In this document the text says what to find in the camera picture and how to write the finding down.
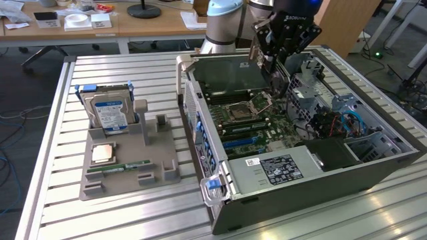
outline gray component holder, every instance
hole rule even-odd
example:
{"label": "gray component holder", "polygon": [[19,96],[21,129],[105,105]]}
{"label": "gray component holder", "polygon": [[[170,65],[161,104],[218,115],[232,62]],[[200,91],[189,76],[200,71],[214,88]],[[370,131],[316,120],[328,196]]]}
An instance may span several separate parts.
{"label": "gray component holder", "polygon": [[[133,108],[138,114],[138,123],[128,125],[128,133],[105,136],[101,128],[88,130],[78,194],[81,201],[156,188],[181,181],[168,119],[165,115],[157,115],[154,119],[145,120],[144,113],[148,110],[145,100],[136,100]],[[88,173],[93,146],[110,143],[116,144],[113,150],[116,164],[145,160],[149,160],[150,163],[140,164],[136,166],[137,169],[124,172]]]}

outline green circuit board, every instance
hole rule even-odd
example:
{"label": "green circuit board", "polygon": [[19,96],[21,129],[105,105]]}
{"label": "green circuit board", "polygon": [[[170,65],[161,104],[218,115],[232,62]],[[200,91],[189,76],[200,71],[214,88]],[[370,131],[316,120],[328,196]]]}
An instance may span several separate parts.
{"label": "green circuit board", "polygon": [[[208,106],[229,160],[292,148],[302,140],[282,114],[282,103],[261,90],[252,95],[249,101]],[[252,138],[253,143],[225,146]]]}

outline blue cable on floor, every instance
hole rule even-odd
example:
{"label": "blue cable on floor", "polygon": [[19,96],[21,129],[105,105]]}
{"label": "blue cable on floor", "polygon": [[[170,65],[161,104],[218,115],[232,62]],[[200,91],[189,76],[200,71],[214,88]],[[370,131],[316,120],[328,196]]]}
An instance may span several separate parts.
{"label": "blue cable on floor", "polygon": [[0,157],[0,160],[3,161],[5,164],[7,164],[7,167],[10,168],[11,170],[11,174],[13,174],[13,177],[14,177],[14,181],[15,181],[15,185],[17,185],[17,198],[15,198],[15,201],[11,203],[11,205],[2,210],[2,212],[0,212],[0,217],[2,216],[2,214],[6,213],[6,211],[14,207],[14,205],[19,202],[21,200],[21,184],[19,184],[19,180],[18,180],[18,177],[15,175],[15,170],[14,170],[14,167],[13,167],[13,164],[3,158],[3,157]]}
{"label": "blue cable on floor", "polygon": [[13,144],[17,143],[18,140],[21,140],[21,138],[23,137],[23,134],[25,134],[25,128],[22,125],[17,124],[17,123],[6,123],[3,121],[0,121],[0,124],[2,125],[7,125],[7,126],[15,126],[15,127],[19,127],[21,128],[21,135],[18,136],[18,138],[10,142],[6,146],[1,146],[0,149],[6,149],[7,147],[10,147]]}
{"label": "blue cable on floor", "polygon": [[[18,138],[11,143],[9,143],[6,146],[0,147],[0,149],[2,150],[2,149],[6,149],[7,147],[10,147],[18,140],[21,140],[21,138],[23,137],[25,128],[23,128],[23,126],[21,124],[15,124],[15,123],[6,123],[6,122],[0,121],[0,124],[7,125],[7,126],[15,126],[15,127],[21,128],[21,135],[18,136]],[[3,163],[7,165],[10,171],[11,171],[11,174],[13,174],[15,185],[17,185],[17,198],[15,198],[15,201],[10,204],[10,206],[6,209],[2,210],[2,212],[0,212],[0,217],[1,217],[7,212],[7,210],[11,209],[14,207],[14,205],[19,202],[22,196],[21,196],[21,184],[19,184],[19,180],[18,180],[18,177],[17,177],[17,174],[15,174],[14,166],[7,161],[7,159],[5,157],[0,157],[0,160],[3,161]]]}

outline hard drive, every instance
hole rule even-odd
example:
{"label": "hard drive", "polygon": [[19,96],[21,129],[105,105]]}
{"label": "hard drive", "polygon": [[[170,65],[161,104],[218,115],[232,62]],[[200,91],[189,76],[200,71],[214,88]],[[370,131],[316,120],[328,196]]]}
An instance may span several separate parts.
{"label": "hard drive", "polygon": [[106,135],[128,131],[128,125],[137,122],[133,111],[132,83],[114,86],[74,86],[92,128],[102,128]]}

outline desk lamp base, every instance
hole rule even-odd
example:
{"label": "desk lamp base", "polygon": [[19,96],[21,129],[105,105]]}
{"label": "desk lamp base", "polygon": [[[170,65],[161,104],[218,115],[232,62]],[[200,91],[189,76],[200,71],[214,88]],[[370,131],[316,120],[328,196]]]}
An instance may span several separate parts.
{"label": "desk lamp base", "polygon": [[153,19],[160,16],[161,10],[153,5],[145,4],[142,9],[140,4],[132,5],[126,8],[126,14],[138,19]]}

